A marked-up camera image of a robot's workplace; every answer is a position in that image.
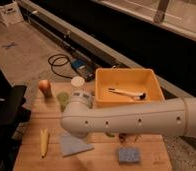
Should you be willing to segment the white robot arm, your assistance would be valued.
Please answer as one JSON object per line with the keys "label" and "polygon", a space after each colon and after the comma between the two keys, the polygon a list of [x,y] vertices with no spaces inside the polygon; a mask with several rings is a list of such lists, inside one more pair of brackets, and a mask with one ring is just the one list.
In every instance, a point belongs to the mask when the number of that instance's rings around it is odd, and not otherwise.
{"label": "white robot arm", "polygon": [[196,138],[196,98],[174,98],[149,103],[93,108],[90,92],[74,91],[61,118],[70,134],[161,134]]}

